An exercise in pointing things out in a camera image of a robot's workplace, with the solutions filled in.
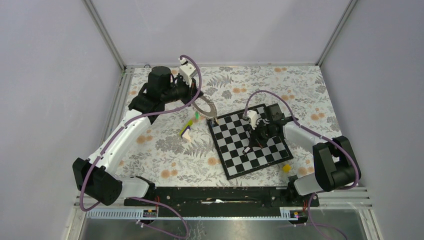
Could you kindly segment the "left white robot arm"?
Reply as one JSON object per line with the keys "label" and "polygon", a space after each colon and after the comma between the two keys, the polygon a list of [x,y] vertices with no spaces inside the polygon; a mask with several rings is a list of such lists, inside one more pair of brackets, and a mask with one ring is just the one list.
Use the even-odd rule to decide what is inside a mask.
{"label": "left white robot arm", "polygon": [[[72,164],[80,191],[79,207],[88,212],[99,204],[109,206],[117,199],[137,199],[148,206],[155,200],[154,183],[140,176],[119,177],[121,159],[133,142],[152,126],[158,116],[180,111],[201,97],[202,75],[194,63],[184,62],[178,74],[166,66],[155,66],[147,82],[128,105],[119,125],[89,158],[77,158]],[[183,106],[166,110],[168,103],[181,101]]]}

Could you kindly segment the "metal keyring disc with rings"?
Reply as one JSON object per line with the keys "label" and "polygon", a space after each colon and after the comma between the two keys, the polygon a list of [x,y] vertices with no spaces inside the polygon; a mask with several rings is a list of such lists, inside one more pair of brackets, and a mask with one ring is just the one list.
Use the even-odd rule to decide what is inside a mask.
{"label": "metal keyring disc with rings", "polygon": [[214,102],[205,95],[199,96],[192,103],[192,106],[201,116],[208,120],[215,119],[218,116]]}

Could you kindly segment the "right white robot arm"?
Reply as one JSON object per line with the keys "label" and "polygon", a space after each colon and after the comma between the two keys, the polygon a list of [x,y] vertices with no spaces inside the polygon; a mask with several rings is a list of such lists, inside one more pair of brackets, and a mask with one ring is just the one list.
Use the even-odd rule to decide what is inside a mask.
{"label": "right white robot arm", "polygon": [[249,145],[244,154],[253,148],[264,149],[268,140],[274,137],[282,137],[312,154],[314,172],[288,184],[286,198],[291,205],[301,205],[312,193],[331,192],[358,184],[361,171],[347,137],[328,138],[319,134],[302,125],[293,115],[285,116],[278,104],[265,108],[265,119],[260,118],[257,111],[248,109],[245,109],[243,118],[250,124]]}

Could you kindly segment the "black key tag with key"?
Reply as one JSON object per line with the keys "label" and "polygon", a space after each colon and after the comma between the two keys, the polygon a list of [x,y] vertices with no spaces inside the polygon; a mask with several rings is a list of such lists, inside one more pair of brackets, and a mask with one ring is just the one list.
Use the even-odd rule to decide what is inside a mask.
{"label": "black key tag with key", "polygon": [[253,151],[253,149],[250,146],[246,146],[243,149],[242,154],[246,156],[248,153],[251,153],[252,151]]}

